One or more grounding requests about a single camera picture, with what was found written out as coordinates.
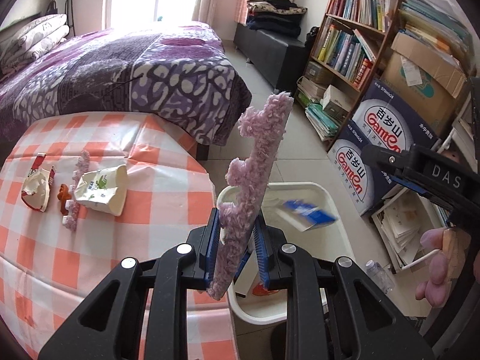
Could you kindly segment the right hand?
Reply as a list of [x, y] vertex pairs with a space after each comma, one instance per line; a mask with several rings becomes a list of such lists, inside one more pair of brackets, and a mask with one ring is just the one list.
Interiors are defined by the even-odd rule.
[[416, 287], [415, 297], [418, 301], [427, 300], [433, 308], [443, 306], [448, 297], [449, 258], [443, 248], [449, 246], [452, 236], [451, 228], [431, 229], [421, 236], [422, 246], [433, 248], [438, 252], [430, 260], [428, 280], [419, 283]]

